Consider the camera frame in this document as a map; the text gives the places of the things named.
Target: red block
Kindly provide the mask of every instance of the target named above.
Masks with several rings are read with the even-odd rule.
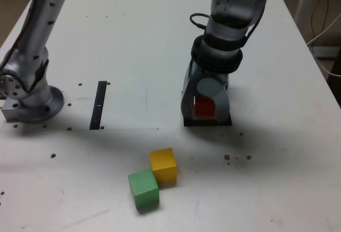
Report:
[[[198,117],[214,117],[214,101],[203,95],[195,96],[194,114]]]

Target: black metal bar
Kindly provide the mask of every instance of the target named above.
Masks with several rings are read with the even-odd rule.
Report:
[[[90,130],[100,129],[106,89],[107,81],[99,81],[97,86],[94,108],[92,110]]]

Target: white cable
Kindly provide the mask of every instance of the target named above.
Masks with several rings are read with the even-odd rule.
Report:
[[[340,18],[340,16],[341,16],[341,13],[336,17],[336,19],[329,25],[329,27],[328,28],[326,28],[321,34],[319,34],[317,37],[315,37],[315,38],[313,38],[313,39],[311,39],[308,43],[307,43],[307,45],[309,45],[310,43],[312,43],[314,40],[316,40],[316,39],[318,39],[320,36],[322,36],[323,34],[324,34],[324,32],[326,32],[337,20],[338,20],[338,18]]]
[[[336,75],[336,74],[333,74],[331,72],[329,72],[321,63],[321,61],[319,61],[314,55],[313,55],[315,61],[322,67],[322,69],[327,72],[329,75],[332,75],[332,76],[336,76],[336,77],[341,77],[341,75]]]

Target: black cable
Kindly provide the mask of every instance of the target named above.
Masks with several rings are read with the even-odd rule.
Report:
[[[314,14],[315,14],[315,11],[316,9],[318,8],[319,4],[320,4],[321,0],[318,0],[318,2],[316,3],[316,6],[313,10],[313,13],[311,14],[311,18],[310,18],[310,26],[311,26],[311,30],[313,31],[313,38],[315,38],[315,31],[314,31],[314,26],[313,26],[313,18],[314,18]],[[314,55],[314,49],[313,49],[313,46],[314,46],[314,43],[315,41],[311,44],[310,46],[310,52]]]
[[[33,18],[33,14],[34,11],[36,10],[36,6],[37,6],[37,2],[38,0],[33,0],[33,6],[32,6],[32,11],[30,13],[30,17],[28,18],[26,24],[23,26],[23,28],[21,29],[20,34],[18,35],[17,39],[15,40],[14,44],[12,45],[11,49],[9,50],[6,58],[3,60],[3,62],[0,65],[0,71],[3,70],[3,68],[6,66],[6,64],[8,63],[8,61],[10,60],[16,46],[18,45],[19,41],[21,40],[22,36],[24,35],[24,33],[26,32],[27,28],[29,27],[31,20]]]
[[[326,25],[328,12],[329,12],[329,0],[327,0],[327,10],[326,10],[326,15],[324,16],[324,21],[323,21],[321,33],[324,31],[324,27],[325,27],[325,25]]]
[[[190,21],[191,21],[194,25],[196,25],[198,28],[201,28],[201,29],[205,30],[205,29],[206,29],[206,26],[205,26],[205,25],[200,24],[200,23],[196,23],[196,22],[193,20],[193,17],[195,17],[195,16],[202,16],[202,17],[207,17],[207,18],[209,18],[209,15],[204,14],[204,13],[194,13],[194,14],[192,14],[192,15],[190,16]]]

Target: gray robot arm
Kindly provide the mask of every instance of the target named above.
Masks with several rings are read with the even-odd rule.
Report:
[[[238,69],[242,60],[240,48],[256,29],[265,3],[266,0],[212,0],[205,32],[194,40],[185,76],[181,101],[185,126],[231,125],[229,74]],[[197,99],[204,99],[206,109],[214,106],[211,114],[196,110]]]
[[[64,104],[61,91],[46,80],[45,47],[65,0],[33,0],[22,31],[0,64],[0,92],[7,97],[2,112],[9,122],[40,122]]]

